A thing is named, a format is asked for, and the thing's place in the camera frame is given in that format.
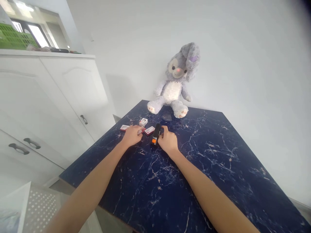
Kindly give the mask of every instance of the white cabinet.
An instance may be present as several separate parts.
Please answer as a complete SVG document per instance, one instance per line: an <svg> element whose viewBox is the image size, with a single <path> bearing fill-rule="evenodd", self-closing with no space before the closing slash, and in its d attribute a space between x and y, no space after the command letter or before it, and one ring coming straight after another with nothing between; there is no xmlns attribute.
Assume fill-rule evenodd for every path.
<svg viewBox="0 0 311 233"><path fill-rule="evenodd" d="M114 125L94 58L0 50L0 185L45 183Z"/></svg>
<svg viewBox="0 0 311 233"><path fill-rule="evenodd" d="M114 125L114 120L95 61L53 57L40 60L97 141Z"/></svg>
<svg viewBox="0 0 311 233"><path fill-rule="evenodd" d="M35 57L0 57L0 129L62 168L94 143Z"/></svg>
<svg viewBox="0 0 311 233"><path fill-rule="evenodd" d="M63 169L0 130L0 197L33 181L45 184Z"/></svg>

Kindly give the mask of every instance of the plush toy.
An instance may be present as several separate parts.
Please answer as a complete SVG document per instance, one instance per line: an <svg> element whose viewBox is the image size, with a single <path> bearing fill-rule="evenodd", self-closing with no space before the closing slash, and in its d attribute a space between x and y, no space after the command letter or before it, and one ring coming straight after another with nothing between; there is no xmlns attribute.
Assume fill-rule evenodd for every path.
<svg viewBox="0 0 311 233"><path fill-rule="evenodd" d="M158 98L147 104L148 110L153 114L158 114L163 105L171 106L177 118L184 117L188 112L188 107L180 100L180 94L188 102L191 101L185 82L194 78L198 64L200 62L200 50L195 43L189 43L181 47L167 65L166 77L155 90Z"/></svg>

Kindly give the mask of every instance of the person's left hand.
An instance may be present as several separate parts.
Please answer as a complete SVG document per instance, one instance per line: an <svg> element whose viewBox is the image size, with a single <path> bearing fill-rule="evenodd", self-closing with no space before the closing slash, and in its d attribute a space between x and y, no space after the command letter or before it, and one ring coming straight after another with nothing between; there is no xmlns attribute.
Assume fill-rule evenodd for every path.
<svg viewBox="0 0 311 233"><path fill-rule="evenodd" d="M137 132L142 128L143 127L138 125L131 125L128 127L125 131L125 135L123 136L121 143L126 147L130 147L138 143L142 139L143 133L137 135Z"/></svg>

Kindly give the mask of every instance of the cabinet handle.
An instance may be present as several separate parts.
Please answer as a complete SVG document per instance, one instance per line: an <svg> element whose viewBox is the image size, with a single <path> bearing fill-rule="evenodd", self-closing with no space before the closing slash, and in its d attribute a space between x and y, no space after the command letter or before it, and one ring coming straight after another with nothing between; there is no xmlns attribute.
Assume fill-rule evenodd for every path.
<svg viewBox="0 0 311 233"><path fill-rule="evenodd" d="M87 120L84 118L84 116L81 115L80 117L84 120L85 124L87 125Z"/></svg>
<svg viewBox="0 0 311 233"><path fill-rule="evenodd" d="M20 147L20 146L17 146L15 143L11 143L11 144L9 145L9 147L14 148L17 152L22 153L22 154L24 154L24 155L29 154L29 151L27 151L26 149L24 149L24 148L22 148L22 147Z"/></svg>
<svg viewBox="0 0 311 233"><path fill-rule="evenodd" d="M32 146L33 148L36 148L36 149L40 149L41 148L41 146L39 146L37 143L32 141L30 138L25 138L24 141L28 142L29 145Z"/></svg>

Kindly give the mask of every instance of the blue marble table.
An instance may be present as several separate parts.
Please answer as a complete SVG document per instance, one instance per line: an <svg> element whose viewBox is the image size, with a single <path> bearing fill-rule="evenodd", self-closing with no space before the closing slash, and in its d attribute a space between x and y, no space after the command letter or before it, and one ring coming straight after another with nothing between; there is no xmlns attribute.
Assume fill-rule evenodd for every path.
<svg viewBox="0 0 311 233"><path fill-rule="evenodd" d="M77 187L121 141L122 125L167 125L178 138L184 156L206 174L260 230L267 233L311 232L289 198L259 162L221 112L189 108L176 119L170 107L158 115L139 102L60 178ZM112 175L100 206L137 232L216 232L190 186L152 136L127 150Z"/></svg>

